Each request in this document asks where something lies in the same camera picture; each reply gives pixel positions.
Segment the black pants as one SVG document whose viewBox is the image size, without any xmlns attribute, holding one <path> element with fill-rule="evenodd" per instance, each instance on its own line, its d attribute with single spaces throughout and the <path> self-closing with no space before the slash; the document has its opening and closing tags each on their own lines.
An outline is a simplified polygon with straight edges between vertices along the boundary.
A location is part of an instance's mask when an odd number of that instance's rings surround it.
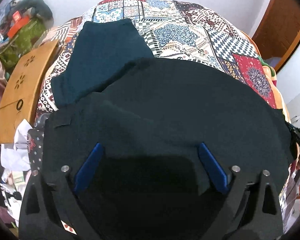
<svg viewBox="0 0 300 240">
<path fill-rule="evenodd" d="M 95 175 L 74 193 L 98 142 Z M 227 194 L 200 162 L 202 142 L 228 172 Z M 43 176 L 77 239 L 275 239 L 289 145 L 282 111 L 249 86 L 197 63 L 144 59 L 50 115 Z"/>
</svg>

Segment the white cabinet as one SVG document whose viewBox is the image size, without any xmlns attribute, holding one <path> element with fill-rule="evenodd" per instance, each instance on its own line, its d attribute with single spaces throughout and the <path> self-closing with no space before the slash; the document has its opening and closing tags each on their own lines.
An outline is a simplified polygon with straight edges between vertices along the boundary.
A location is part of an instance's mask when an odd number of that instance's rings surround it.
<svg viewBox="0 0 300 240">
<path fill-rule="evenodd" d="M 300 44 L 277 74 L 277 87 L 286 103 L 291 123 L 300 128 Z"/>
</svg>

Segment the white papers pile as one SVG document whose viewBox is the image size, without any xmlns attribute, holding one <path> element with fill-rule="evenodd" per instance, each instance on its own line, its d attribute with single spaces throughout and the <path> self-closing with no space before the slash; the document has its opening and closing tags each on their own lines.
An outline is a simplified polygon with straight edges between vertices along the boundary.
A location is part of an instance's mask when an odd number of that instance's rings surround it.
<svg viewBox="0 0 300 240">
<path fill-rule="evenodd" d="M 4 168 L 0 188 L 8 214 L 19 225 L 21 205 L 31 175 L 29 131 L 32 126 L 23 120 L 15 130 L 11 144 L 1 144 L 0 162 Z"/>
</svg>

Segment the wooden lap desk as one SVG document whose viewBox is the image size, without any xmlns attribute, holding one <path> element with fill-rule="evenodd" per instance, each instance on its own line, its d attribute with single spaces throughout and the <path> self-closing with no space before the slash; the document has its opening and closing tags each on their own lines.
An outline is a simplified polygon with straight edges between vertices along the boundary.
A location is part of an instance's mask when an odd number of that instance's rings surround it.
<svg viewBox="0 0 300 240">
<path fill-rule="evenodd" d="M 0 102 L 0 144 L 14 142 L 23 120 L 34 121 L 43 78 L 58 50 L 58 40 L 45 42 L 17 63 Z"/>
</svg>

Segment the folded dark teal garment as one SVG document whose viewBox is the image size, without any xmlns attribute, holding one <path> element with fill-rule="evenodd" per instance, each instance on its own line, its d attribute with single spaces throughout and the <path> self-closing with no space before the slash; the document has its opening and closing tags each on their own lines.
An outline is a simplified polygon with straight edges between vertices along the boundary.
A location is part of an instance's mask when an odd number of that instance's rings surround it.
<svg viewBox="0 0 300 240">
<path fill-rule="evenodd" d="M 153 53 L 130 19 L 107 23 L 85 22 L 66 70 L 52 78 L 57 108 L 101 92 L 126 70 L 126 64 Z"/>
</svg>

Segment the green patterned bag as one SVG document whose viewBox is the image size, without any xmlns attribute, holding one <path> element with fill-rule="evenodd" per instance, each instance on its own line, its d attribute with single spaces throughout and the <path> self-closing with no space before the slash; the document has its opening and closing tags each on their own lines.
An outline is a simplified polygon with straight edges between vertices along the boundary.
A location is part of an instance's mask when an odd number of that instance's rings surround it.
<svg viewBox="0 0 300 240">
<path fill-rule="evenodd" d="M 44 31 L 43 21 L 35 17 L 0 46 L 0 61 L 7 72 L 11 73 L 20 58 L 32 50 Z"/>
</svg>

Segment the colourful patchwork bedspread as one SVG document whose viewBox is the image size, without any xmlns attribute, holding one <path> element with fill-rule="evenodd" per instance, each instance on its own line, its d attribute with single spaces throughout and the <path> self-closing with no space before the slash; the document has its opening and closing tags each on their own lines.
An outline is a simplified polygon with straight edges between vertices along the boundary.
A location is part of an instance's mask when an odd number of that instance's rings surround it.
<svg viewBox="0 0 300 240">
<path fill-rule="evenodd" d="M 113 82 L 128 72 L 133 62 L 144 59 L 181 60 L 220 71 L 249 86 L 271 107 L 277 108 L 274 94 L 254 46 L 237 28 L 216 12 L 198 4 L 178 1 L 102 1 L 93 11 L 83 16 L 80 30 L 59 55 L 53 64 L 52 73 L 45 79 L 39 102 L 41 109 L 48 111 L 48 115 L 43 117 L 40 129 L 32 129 L 29 132 L 32 174 L 21 208 L 21 239 L 77 239 L 74 227 L 62 220 L 54 207 L 52 194 L 55 187 L 47 184 L 43 176 L 45 124 L 50 115 L 60 109 L 55 104 L 51 80 L 66 70 L 85 22 L 107 23 L 124 19 L 132 21 L 151 49 L 153 57 L 130 61 L 126 64 L 125 72 Z M 290 194 L 290 167 L 296 159 L 292 153 L 291 156 L 288 177 L 278 195 L 283 232 L 275 239 L 286 235 L 283 212 Z"/>
</svg>

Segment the orange box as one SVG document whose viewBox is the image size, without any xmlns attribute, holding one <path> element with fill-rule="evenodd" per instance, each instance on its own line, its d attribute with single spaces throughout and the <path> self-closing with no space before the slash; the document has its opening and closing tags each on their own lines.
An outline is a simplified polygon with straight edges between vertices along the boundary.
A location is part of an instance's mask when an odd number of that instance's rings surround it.
<svg viewBox="0 0 300 240">
<path fill-rule="evenodd" d="M 7 33 L 8 38 L 12 38 L 23 26 L 27 25 L 30 21 L 29 16 L 21 18 L 17 23 L 15 23 Z"/>
</svg>

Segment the wooden door frame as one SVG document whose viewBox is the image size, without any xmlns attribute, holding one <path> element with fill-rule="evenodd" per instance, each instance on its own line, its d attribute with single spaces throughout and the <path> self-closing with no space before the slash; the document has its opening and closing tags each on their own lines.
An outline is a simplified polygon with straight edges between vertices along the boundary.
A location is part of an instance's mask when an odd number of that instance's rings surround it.
<svg viewBox="0 0 300 240">
<path fill-rule="evenodd" d="M 280 71 L 300 44 L 300 7 L 296 0 L 270 0 L 252 40 L 262 59 L 278 58 Z"/>
</svg>

